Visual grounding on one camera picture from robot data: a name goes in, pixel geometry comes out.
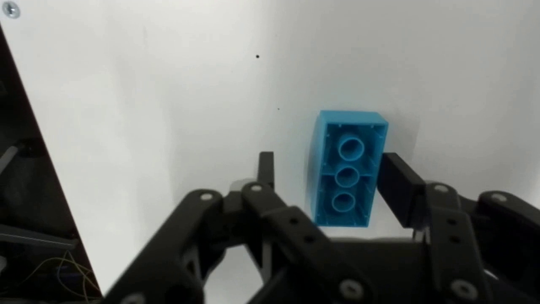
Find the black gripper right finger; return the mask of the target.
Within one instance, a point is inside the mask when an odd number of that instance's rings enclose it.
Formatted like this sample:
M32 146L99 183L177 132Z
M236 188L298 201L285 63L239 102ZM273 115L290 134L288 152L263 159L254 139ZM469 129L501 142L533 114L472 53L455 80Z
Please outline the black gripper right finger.
M540 210L506 191L476 200L423 181L384 152L378 191L413 240L428 250L432 291L442 304L540 304Z

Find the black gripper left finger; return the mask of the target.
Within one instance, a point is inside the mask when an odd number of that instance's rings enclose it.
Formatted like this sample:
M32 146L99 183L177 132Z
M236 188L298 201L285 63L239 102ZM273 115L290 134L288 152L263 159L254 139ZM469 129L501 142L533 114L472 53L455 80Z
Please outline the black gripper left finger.
M226 250L248 250L263 286L248 304L371 304L371 283L307 215L275 193L275 159L227 195L184 196L99 304L204 304Z

